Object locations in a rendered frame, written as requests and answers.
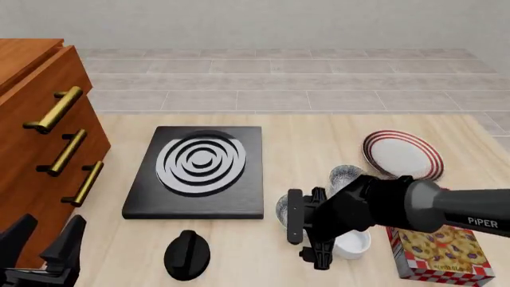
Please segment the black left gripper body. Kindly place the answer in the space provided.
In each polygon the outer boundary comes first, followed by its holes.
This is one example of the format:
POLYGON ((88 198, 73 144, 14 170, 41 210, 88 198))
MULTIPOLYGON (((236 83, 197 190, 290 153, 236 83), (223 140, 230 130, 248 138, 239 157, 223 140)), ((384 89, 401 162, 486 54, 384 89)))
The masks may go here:
POLYGON ((80 258, 43 258, 44 269, 15 268, 0 258, 1 287, 74 287, 80 274, 80 258))

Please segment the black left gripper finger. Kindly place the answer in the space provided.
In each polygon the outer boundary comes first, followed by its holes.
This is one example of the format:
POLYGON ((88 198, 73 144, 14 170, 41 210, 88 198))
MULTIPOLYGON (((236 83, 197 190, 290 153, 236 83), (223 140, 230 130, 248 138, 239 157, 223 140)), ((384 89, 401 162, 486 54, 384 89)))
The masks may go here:
POLYGON ((47 271, 80 270, 80 247, 87 222, 74 215, 60 235, 41 254, 47 271))
POLYGON ((24 214, 0 234, 0 268, 14 268, 22 249, 35 231, 38 221, 24 214))

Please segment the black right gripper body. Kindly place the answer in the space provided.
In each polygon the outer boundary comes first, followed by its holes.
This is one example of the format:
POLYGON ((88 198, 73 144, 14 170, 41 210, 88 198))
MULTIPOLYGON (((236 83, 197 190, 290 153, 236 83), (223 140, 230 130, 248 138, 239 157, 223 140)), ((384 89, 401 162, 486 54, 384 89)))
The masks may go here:
POLYGON ((332 263, 332 251, 337 236, 337 215, 322 187, 312 188, 311 195, 303 195, 300 202, 300 228, 305 231, 310 246, 299 255, 314 265, 314 269, 328 270, 332 263))

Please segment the black patterned bowl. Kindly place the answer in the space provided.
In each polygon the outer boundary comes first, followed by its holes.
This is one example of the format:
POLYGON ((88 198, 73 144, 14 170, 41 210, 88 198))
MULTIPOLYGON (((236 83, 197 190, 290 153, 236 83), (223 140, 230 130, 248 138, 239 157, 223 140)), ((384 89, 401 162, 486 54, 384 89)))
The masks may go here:
POLYGON ((288 225, 288 195, 282 195, 276 203, 276 217, 278 222, 287 229, 288 225))
POLYGON ((328 178, 328 197, 331 198, 349 183, 355 181, 360 175, 366 172, 353 165, 340 165, 331 170, 328 178))

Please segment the flat black stove plate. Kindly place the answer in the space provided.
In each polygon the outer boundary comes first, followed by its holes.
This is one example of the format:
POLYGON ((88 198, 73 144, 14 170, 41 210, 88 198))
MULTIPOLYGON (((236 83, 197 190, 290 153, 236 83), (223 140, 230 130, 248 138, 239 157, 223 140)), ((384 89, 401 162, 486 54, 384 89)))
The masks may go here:
POLYGON ((263 219, 259 126, 158 126, 124 219, 263 219))

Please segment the white plate with red rings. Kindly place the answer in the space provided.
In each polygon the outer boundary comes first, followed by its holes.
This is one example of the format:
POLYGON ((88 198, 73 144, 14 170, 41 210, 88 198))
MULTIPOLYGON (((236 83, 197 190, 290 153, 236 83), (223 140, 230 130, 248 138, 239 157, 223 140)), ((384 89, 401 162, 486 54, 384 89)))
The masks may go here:
POLYGON ((382 130, 366 136, 362 143, 366 161, 385 176, 436 181, 445 171, 444 160, 430 143, 410 133, 382 130))

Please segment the small white ramekin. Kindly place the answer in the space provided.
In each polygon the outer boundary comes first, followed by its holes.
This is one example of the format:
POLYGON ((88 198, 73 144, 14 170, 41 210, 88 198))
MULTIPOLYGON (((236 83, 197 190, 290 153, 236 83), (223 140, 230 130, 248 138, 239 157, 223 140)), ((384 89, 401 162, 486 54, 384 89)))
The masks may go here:
POLYGON ((333 254, 345 260, 357 260, 371 246, 369 231, 349 231, 335 239, 333 254))

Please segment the printed cookie box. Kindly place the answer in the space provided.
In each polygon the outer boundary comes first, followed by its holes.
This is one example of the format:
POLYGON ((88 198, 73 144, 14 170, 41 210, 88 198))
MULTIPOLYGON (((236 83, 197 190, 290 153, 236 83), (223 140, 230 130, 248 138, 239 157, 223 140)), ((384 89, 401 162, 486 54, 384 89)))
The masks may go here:
POLYGON ((401 279, 482 287, 495 277, 471 230, 444 225, 432 234, 386 232, 401 279))

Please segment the round black stove knob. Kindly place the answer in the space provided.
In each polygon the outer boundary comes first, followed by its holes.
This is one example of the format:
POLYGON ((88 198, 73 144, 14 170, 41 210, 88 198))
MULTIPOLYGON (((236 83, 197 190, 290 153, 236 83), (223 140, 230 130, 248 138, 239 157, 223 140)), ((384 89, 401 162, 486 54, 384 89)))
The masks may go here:
POLYGON ((167 247, 163 263, 168 274, 177 281, 199 277, 210 263, 209 243, 193 230, 184 230, 167 247))

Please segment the wooden cabinet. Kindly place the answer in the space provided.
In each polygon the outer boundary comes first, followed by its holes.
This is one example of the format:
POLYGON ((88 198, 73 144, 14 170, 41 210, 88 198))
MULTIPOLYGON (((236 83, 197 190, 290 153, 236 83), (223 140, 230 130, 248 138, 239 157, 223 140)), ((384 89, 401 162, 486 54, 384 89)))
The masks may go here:
MULTIPOLYGON (((68 46, 60 39, 0 39, 0 96, 37 68, 45 58, 51 57, 55 49, 68 46)), ((103 162, 111 147, 88 93, 75 117, 79 129, 83 128, 88 135, 59 176, 52 177, 40 172, 44 174, 42 179, 30 178, 0 188, 0 231, 7 229, 24 214, 31 214, 38 221, 16 262, 17 267, 37 268, 43 265, 40 254, 57 238, 76 208, 62 203, 61 198, 76 194, 88 174, 81 167, 103 162)))

